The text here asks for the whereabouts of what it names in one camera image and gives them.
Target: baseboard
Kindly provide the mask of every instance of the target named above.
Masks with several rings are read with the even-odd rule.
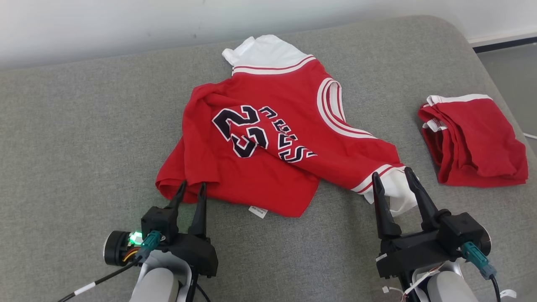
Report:
[[[491,44],[491,45],[478,46],[478,47],[474,47],[474,51],[475,53],[484,53],[484,52],[489,52],[489,51],[496,51],[498,49],[526,45],[526,44],[533,44],[533,43],[537,43],[537,37],[496,43],[496,44]]]
[[[485,37],[471,38],[468,39],[468,43],[470,43],[470,46],[475,48],[485,45],[499,44],[533,37],[537,37],[537,27],[523,31],[503,32],[494,35],[487,35]]]

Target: printed number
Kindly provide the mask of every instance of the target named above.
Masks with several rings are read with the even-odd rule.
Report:
[[[231,109],[222,109],[214,118],[213,123],[218,128],[222,136],[227,140],[233,142],[233,151],[238,157],[248,158],[253,155],[257,145],[263,148],[269,146],[269,140],[265,130],[259,127],[248,127],[246,132],[248,137],[238,137],[231,133],[231,123],[237,126],[254,125],[259,122],[259,116],[257,111],[252,106],[241,106],[242,113],[245,116],[239,114]]]
[[[278,114],[270,107],[265,106],[259,109],[259,112],[263,113],[269,119],[275,118]],[[263,128],[254,126],[259,122],[259,115],[257,111],[248,105],[241,106],[241,113],[238,113],[231,109],[222,109],[214,118],[213,123],[218,128],[222,136],[226,141],[233,143],[233,151],[238,157],[248,158],[251,157],[256,150],[257,146],[267,149],[269,147],[269,140],[266,132]],[[247,136],[241,137],[231,133],[231,123],[237,126],[251,125],[246,128]],[[272,122],[272,125],[278,131],[278,150],[285,149],[278,153],[281,160],[286,162],[299,162],[302,159],[308,157],[317,156],[311,150],[304,146],[298,146],[293,148],[293,141],[297,141],[298,138],[294,134],[289,134],[291,128],[285,124],[285,121],[278,119]]]

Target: jersey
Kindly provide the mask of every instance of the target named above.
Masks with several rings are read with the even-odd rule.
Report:
[[[206,182],[209,197],[299,217],[321,178],[372,203],[378,172],[394,215],[416,205],[395,146],[345,122],[342,87],[319,60],[273,35],[222,55],[232,76],[193,90],[157,176],[165,197],[187,180],[195,202]]]

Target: orange wire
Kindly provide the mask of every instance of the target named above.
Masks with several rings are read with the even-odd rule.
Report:
[[[135,247],[127,252],[127,255],[123,258],[123,262],[126,262],[132,255],[136,254],[140,248]]]

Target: white label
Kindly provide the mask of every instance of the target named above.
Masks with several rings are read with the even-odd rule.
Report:
[[[264,208],[256,207],[256,206],[250,206],[248,211],[254,213],[255,215],[258,215],[261,218],[265,218],[265,215],[267,215],[267,210]]]
[[[377,258],[375,258],[375,260],[378,262],[380,259],[384,259],[386,257],[388,257],[388,254],[382,254],[382,255],[378,256]]]
[[[503,298],[505,296],[509,296],[513,299],[516,299],[517,298],[517,292],[513,291],[513,290],[504,290],[500,293],[500,298]]]

